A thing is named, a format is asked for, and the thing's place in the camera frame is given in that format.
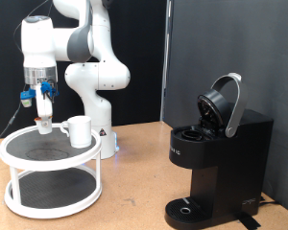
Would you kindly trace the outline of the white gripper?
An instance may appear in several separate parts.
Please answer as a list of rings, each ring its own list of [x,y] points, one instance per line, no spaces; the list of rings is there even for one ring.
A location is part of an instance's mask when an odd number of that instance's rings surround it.
[[[50,119],[53,115],[52,102],[48,92],[42,92],[41,85],[36,86],[36,109],[37,114],[42,119],[41,125],[48,127],[50,125]]]

